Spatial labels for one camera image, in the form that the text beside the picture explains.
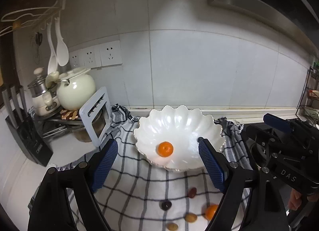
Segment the person's right hand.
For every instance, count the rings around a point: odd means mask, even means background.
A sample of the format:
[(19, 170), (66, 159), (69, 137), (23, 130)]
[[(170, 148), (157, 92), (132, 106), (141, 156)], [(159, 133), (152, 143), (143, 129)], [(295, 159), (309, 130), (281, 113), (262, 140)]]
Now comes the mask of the person's right hand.
[[(290, 210), (297, 210), (302, 204), (302, 194), (296, 191), (295, 189), (291, 190), (290, 198), (288, 202), (288, 208)], [(319, 198), (318, 193), (315, 193), (311, 196), (308, 196), (307, 199), (309, 202), (316, 202)]]

